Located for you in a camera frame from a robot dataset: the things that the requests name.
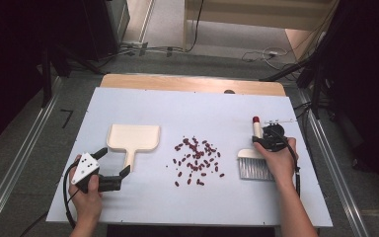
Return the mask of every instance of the person's left hand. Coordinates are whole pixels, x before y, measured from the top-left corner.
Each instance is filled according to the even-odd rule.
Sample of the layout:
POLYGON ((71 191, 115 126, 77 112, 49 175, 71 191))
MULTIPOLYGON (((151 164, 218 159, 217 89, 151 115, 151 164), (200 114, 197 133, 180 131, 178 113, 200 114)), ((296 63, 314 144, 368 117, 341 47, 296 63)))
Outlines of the person's left hand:
MULTIPOLYGON (((69 172, 69 184, 72 182, 75 171, 76 167, 69 172)), ((74 195, 72 201, 78 213, 78 221, 72 236, 76 236, 76 234, 78 234, 77 236, 91 236, 97 226, 103 209, 102 194, 98 192, 99 181, 98 175, 91 177, 87 194, 78 191, 78 188, 74 185, 69 186, 69 194, 74 195)))

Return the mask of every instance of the dustpan handle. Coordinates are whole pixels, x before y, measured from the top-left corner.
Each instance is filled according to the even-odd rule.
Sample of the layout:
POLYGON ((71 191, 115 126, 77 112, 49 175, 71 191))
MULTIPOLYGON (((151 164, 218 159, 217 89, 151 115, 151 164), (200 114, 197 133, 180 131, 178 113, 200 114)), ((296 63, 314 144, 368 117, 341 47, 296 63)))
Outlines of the dustpan handle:
POLYGON ((135 150, 130 150, 125 152, 124 167, 130 166, 130 173, 133 172, 134 168, 134 154, 135 150))

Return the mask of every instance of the hand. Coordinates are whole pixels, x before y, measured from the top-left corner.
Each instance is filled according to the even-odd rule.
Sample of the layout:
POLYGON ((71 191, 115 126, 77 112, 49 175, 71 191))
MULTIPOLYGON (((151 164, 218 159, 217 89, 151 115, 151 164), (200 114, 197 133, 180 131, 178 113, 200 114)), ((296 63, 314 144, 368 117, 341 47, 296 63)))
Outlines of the hand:
MULTIPOLYGON (((298 159, 296 152, 296 139, 288 137, 288 144, 293 149, 298 159)), ((276 180, 278 185, 292 184, 292 177, 294 175, 294 161, 288 148, 285 147, 277 152, 270 152, 263 148, 259 143, 254 142, 254 146, 265 157, 266 163, 270 172, 276 180)))
MULTIPOLYGON (((76 167, 69 173, 69 184, 72 182, 75 171, 76 167)), ((75 195, 78 191, 78 193, 72 198, 73 204, 75 204, 78 213, 78 221, 71 236, 91 236, 94 232, 103 209, 102 194, 98 192, 98 186, 98 175, 93 175, 91 177, 88 183, 87 194, 78 191, 78 188, 74 185, 69 186, 69 194, 71 196, 75 195)))

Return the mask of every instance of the white tabletop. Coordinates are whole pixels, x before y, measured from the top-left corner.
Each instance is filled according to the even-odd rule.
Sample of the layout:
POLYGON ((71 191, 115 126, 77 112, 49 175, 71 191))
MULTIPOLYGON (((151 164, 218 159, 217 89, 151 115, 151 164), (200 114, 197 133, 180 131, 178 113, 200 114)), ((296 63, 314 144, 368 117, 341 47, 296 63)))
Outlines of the white tabletop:
MULTIPOLYGON (((314 226, 332 226, 287 97, 97 88, 66 168, 77 154, 93 153, 106 147, 113 123, 160 125, 158 147, 150 152, 136 153, 134 171, 123 180, 121 190, 104 193, 101 222, 279 225, 275 183, 246 181, 239 177, 237 153, 240 149, 253 148, 254 116, 261 118, 262 126, 267 125, 265 121, 278 119, 285 135, 297 138, 302 202, 314 226), (182 143, 184 137, 191 139, 194 136, 200 143, 203 140, 212 143, 221 157, 214 158, 214 162, 219 162, 219 172, 212 167, 203 172, 192 172, 188 185, 190 169, 184 164, 174 164, 173 159, 181 160, 190 150, 184 146, 177 151, 174 147, 182 143), (183 172, 181 177, 178 177, 179 172, 183 172), (202 179, 204 186, 196 184, 198 178, 202 179)), ((117 175, 123 160, 124 153, 109 151, 99 160, 100 174, 117 175)), ((71 210, 75 215, 73 204, 71 210)), ((62 177, 47 221, 67 221, 62 177)))

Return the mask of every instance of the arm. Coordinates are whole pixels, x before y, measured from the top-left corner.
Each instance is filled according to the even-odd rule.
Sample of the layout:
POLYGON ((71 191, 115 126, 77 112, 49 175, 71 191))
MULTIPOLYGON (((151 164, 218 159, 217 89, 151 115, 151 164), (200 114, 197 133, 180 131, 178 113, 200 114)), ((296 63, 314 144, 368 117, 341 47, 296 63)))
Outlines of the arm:
MULTIPOLYGON (((75 174, 76 168, 73 168, 69 173, 70 180, 75 174)), ((79 191, 72 199, 78 213, 78 221, 76 227, 71 233, 71 237, 92 236, 95 228, 97 227, 98 220, 100 219, 102 205, 102 195, 98 193, 99 177, 93 175, 88 184, 88 193, 84 194, 79 191)), ((78 188, 69 186, 69 194, 73 196, 78 188)))
MULTIPOLYGON (((296 140, 288 138, 288 144, 295 152, 296 140)), ((254 145, 265 157, 269 170, 275 178, 279 192, 282 236, 317 236, 292 182, 294 161, 288 148, 278 152, 269 152, 257 142, 254 145)))

